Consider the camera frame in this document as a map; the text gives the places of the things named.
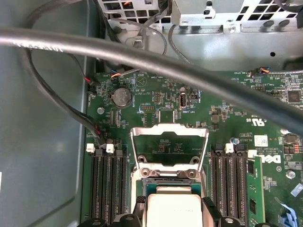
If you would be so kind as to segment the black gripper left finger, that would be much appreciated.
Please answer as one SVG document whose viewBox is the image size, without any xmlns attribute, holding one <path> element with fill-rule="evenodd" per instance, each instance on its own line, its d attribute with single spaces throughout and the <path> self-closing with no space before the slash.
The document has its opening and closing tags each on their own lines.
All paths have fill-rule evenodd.
<svg viewBox="0 0 303 227">
<path fill-rule="evenodd" d="M 80 227 L 142 227 L 145 204 L 146 197 L 137 196 L 135 207 L 131 214 L 118 215 L 110 225 L 103 219 L 92 218 L 81 223 Z"/>
</svg>

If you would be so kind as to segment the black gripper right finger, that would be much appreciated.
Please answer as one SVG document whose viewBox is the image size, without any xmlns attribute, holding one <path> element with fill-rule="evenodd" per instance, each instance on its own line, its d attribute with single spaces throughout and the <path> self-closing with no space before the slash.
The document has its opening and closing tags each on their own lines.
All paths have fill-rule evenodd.
<svg viewBox="0 0 303 227">
<path fill-rule="evenodd" d="M 219 196 L 201 199 L 204 227 L 267 227 L 263 195 Z"/>
</svg>

